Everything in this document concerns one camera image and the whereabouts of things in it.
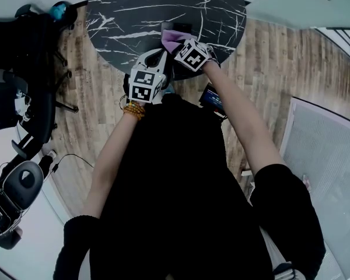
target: beaded bracelet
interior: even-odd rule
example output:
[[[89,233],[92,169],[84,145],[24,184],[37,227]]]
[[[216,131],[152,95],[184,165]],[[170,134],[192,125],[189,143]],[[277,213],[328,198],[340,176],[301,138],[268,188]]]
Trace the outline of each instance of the beaded bracelet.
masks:
[[[135,101],[130,101],[123,108],[124,113],[130,113],[131,115],[137,117],[138,120],[141,120],[145,116],[145,109]]]

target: round table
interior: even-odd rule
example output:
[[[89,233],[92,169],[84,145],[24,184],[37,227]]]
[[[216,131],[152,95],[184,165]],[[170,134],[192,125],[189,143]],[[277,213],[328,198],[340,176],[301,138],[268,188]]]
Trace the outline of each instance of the round table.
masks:
[[[192,34],[214,48],[223,62],[234,52],[246,25],[244,0],[89,0],[87,30],[100,55],[131,73],[137,58],[162,46],[161,23],[191,24]],[[174,64],[174,80],[193,73]]]

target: purple cloth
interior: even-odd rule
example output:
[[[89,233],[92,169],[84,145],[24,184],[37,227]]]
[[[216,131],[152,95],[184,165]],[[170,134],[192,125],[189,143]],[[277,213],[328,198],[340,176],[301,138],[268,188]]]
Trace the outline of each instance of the purple cloth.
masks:
[[[163,30],[162,31],[162,38],[161,42],[163,46],[166,48],[166,50],[169,53],[173,53],[173,51],[181,45],[180,43],[177,43],[179,40],[189,40],[191,38],[194,38],[197,40],[197,38],[189,33],[184,33],[180,31],[175,30]]]

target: black marble table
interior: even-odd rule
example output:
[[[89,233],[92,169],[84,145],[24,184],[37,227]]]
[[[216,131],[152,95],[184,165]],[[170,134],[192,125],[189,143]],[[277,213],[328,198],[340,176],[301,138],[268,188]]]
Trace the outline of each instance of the black marble table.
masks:
[[[234,52],[246,25],[244,0],[89,0],[87,29],[100,55],[129,73],[144,52],[160,48],[161,23],[192,24],[192,34],[212,46],[220,62]],[[199,73],[174,65],[174,79]]]

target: wooden floor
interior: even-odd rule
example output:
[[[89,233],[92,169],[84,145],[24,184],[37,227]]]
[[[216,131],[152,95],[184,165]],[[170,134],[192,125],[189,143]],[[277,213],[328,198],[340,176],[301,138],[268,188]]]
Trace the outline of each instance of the wooden floor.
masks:
[[[73,31],[65,31],[60,50],[67,57],[73,77],[60,88],[57,99],[77,104],[78,114],[57,109],[58,129],[44,147],[59,158],[75,153],[95,160],[119,121],[123,74],[111,67],[93,48],[86,32],[85,8]],[[234,83],[250,96],[280,147],[292,96],[308,100],[350,119],[350,60],[333,43],[312,30],[294,31],[282,26],[248,20],[238,49],[222,64]],[[205,76],[174,84],[184,99],[194,104],[206,86]],[[223,123],[227,161],[237,181],[247,162],[228,121]],[[68,156],[53,175],[55,185],[72,215],[81,212],[91,185],[92,168]]]

